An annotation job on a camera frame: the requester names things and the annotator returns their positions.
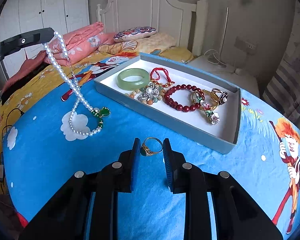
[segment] bedpost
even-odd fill
[[[98,6],[98,9],[97,9],[97,20],[98,20],[98,22],[101,22],[101,14],[100,14],[101,4],[97,4],[97,6]]]
[[[197,18],[196,18],[196,23],[195,23],[192,53],[195,56],[199,56],[202,54],[204,32],[205,32],[206,23],[207,23],[207,16],[208,16],[207,0],[197,1],[196,16],[197,16]]]

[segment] wall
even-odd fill
[[[196,3],[197,0],[180,0]],[[295,0],[208,0],[209,13],[203,52],[218,49],[226,7],[228,28],[222,59],[255,76],[261,90],[276,71],[291,33]],[[95,22],[97,4],[106,0],[89,0],[90,21]],[[236,36],[257,45],[253,56],[234,47]]]

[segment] wall outlet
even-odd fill
[[[234,46],[237,49],[240,49],[249,55],[254,55],[257,50],[256,45],[253,45],[250,42],[244,41],[244,40],[240,39],[238,36],[235,38]]]

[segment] jade bangle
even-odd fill
[[[142,78],[138,81],[124,81],[125,78],[131,76],[139,76]],[[117,82],[119,88],[132,91],[149,85],[150,74],[141,68],[129,68],[118,74]]]

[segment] headboard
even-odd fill
[[[152,26],[177,40],[178,47],[188,47],[192,12],[196,12],[192,53],[202,52],[208,4],[178,0],[108,0],[105,9],[98,5],[97,18],[105,25],[105,32],[120,32],[142,26]]]

